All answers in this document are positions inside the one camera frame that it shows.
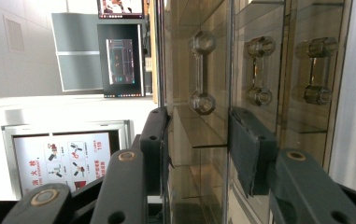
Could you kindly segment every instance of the glass panel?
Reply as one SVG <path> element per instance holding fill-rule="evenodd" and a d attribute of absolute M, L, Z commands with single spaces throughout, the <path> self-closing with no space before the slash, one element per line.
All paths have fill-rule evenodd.
<path fill-rule="evenodd" d="M 284 5 L 284 1 L 235 0 L 233 106 L 249 111 L 272 134 L 278 124 Z M 228 221 L 268 223 L 268 195 L 248 197 L 238 178 L 237 170 L 245 166 L 234 159 L 230 162 Z"/>
<path fill-rule="evenodd" d="M 289 95 L 283 119 L 287 126 L 282 128 L 281 145 L 307 151 L 320 165 L 328 160 L 324 158 L 328 126 L 330 117 L 334 119 L 331 104 L 338 91 L 335 70 L 342 45 L 343 6 L 342 0 L 307 0 L 297 1 L 292 8 L 296 14 L 288 43 L 292 67 L 287 74 Z"/>
<path fill-rule="evenodd" d="M 228 1 L 164 1 L 171 223 L 222 223 Z"/>

